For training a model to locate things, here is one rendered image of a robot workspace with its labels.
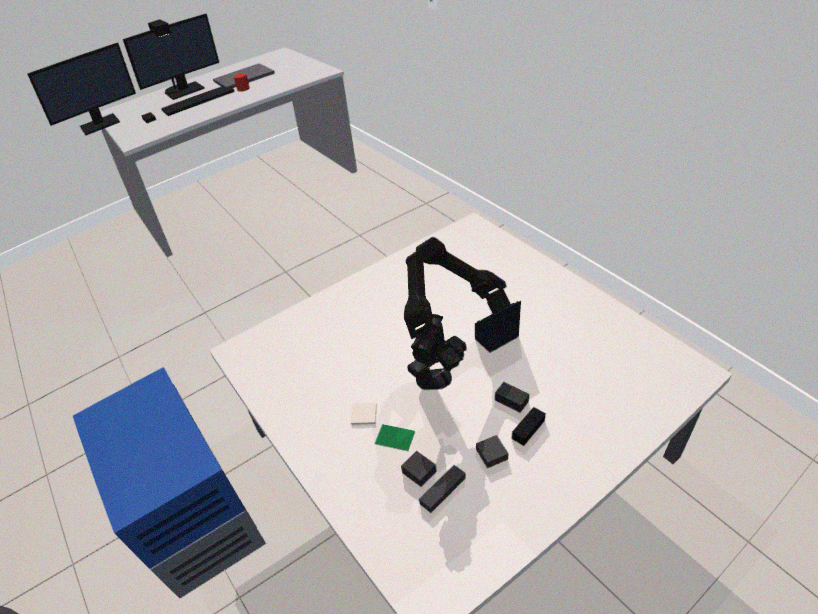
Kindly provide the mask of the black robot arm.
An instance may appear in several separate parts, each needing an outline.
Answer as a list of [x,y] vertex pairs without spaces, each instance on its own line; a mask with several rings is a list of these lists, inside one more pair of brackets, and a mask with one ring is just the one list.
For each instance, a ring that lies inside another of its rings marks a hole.
[[[425,294],[424,263],[440,265],[459,277],[470,282],[472,292],[481,299],[487,299],[491,315],[511,306],[504,288],[506,283],[489,270],[476,269],[446,250],[445,244],[436,237],[431,237],[418,245],[416,251],[406,260],[408,274],[408,300],[404,308],[404,321],[411,339],[415,339],[411,348],[414,359],[420,363],[431,362],[433,356],[446,371],[459,366],[464,360],[462,347],[451,348],[450,343],[440,352],[437,347],[444,341],[442,325],[443,316],[432,314],[430,302]],[[489,292],[497,289],[489,294]],[[415,328],[423,325],[415,330]]]

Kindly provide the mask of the flat green panel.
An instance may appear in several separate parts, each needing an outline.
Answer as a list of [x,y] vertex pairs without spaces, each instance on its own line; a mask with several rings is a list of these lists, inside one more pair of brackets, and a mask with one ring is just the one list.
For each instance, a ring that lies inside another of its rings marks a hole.
[[382,424],[374,444],[409,450],[415,431]]

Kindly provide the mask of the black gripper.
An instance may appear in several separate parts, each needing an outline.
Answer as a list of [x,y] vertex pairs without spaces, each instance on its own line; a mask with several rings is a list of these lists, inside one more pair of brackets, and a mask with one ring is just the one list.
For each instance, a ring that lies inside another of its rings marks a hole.
[[[448,342],[450,343],[450,346],[451,346],[452,349],[453,348],[458,349],[458,348],[462,347],[464,352],[467,350],[466,343],[463,340],[461,340],[460,338],[458,338],[457,336],[454,335],[454,336],[452,336],[451,338],[449,338],[446,341],[444,339],[444,341],[441,344],[438,345],[434,355],[436,354],[436,352],[438,353],[438,352],[442,351],[448,345]],[[430,371],[430,367],[433,366],[434,364],[438,363],[438,362],[439,362],[438,360],[434,359],[434,356],[433,356],[431,362],[429,362],[427,364],[423,364],[423,363],[420,363],[420,362],[415,360],[412,363],[410,363],[409,365],[407,365],[407,369],[408,369],[408,372],[411,375],[413,375],[417,380],[423,380],[424,378],[426,378],[431,384],[433,384],[433,380],[432,380],[433,372]]]

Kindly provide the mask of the beige flat rectangular slab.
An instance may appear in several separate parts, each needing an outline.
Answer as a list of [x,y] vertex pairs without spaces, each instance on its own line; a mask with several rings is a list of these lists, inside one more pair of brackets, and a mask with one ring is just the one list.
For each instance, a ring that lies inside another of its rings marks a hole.
[[351,425],[375,424],[376,402],[352,403]]

